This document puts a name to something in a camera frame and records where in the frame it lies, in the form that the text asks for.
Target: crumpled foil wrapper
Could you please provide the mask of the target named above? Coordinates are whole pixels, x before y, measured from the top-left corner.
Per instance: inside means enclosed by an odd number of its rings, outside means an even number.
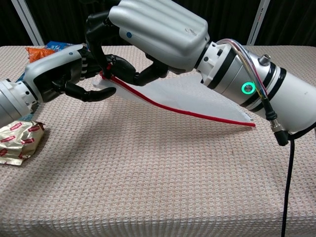
[[[44,134],[43,125],[18,120],[0,128],[0,164],[21,165],[30,158]]]

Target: red text on wrapper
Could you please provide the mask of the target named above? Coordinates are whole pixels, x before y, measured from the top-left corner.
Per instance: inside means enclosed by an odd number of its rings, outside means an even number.
[[[8,142],[8,141],[13,140],[14,138],[15,138],[15,136],[13,135],[13,136],[2,139],[0,142]]]
[[[40,129],[40,126],[36,125],[36,126],[30,127],[30,128],[28,129],[28,131],[29,131],[29,132],[35,132],[35,131],[37,131],[37,130],[39,130],[39,129]]]
[[[3,157],[5,154],[7,154],[8,150],[6,148],[3,148],[1,151],[0,151],[0,157]]]
[[[23,140],[21,143],[22,144],[28,144],[28,143],[32,143],[34,141],[35,141],[34,138],[30,138],[30,139]]]
[[[22,123],[21,123],[21,122],[17,123],[17,124],[14,125],[13,127],[11,127],[11,128],[10,128],[10,131],[16,130],[16,129],[18,129],[20,126],[22,126]]]

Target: black cable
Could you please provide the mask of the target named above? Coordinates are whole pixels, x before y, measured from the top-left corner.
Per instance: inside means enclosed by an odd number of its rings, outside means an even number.
[[[290,159],[289,159],[289,164],[288,164],[288,171],[287,171],[287,178],[286,178],[286,187],[285,187],[285,195],[284,195],[284,208],[283,208],[283,219],[282,219],[282,232],[281,232],[281,237],[285,237],[286,215],[287,215],[287,204],[288,204],[288,194],[289,194],[289,191],[290,191],[291,176],[292,176],[293,161],[294,161],[294,151],[295,151],[294,140],[291,140],[290,143],[291,143]]]
[[[309,126],[308,128],[306,128],[306,129],[304,129],[304,130],[302,130],[302,131],[299,131],[299,132],[294,133],[294,134],[290,134],[290,135],[288,136],[288,139],[289,139],[289,140],[298,139],[298,138],[304,136],[306,133],[308,133],[309,131],[311,131],[311,130],[312,130],[313,128],[315,128],[315,127],[316,127],[316,122],[315,122],[313,125]]]

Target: textured tablecloth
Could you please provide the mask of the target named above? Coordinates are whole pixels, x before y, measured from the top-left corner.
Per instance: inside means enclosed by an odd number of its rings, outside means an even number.
[[[316,48],[248,48],[316,85]],[[132,46],[104,50],[138,70],[150,64]],[[2,79],[27,63],[24,47],[0,48]],[[36,154],[0,165],[0,236],[280,236],[289,146],[253,118],[256,128],[62,95],[36,112],[46,124]],[[310,132],[296,142],[289,236],[316,236],[315,155]]]

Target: green led light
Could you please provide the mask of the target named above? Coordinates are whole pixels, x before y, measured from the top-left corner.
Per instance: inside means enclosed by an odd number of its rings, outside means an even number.
[[[256,86],[253,82],[246,82],[241,87],[241,91],[246,95],[252,94],[253,92],[255,92],[255,90]]]

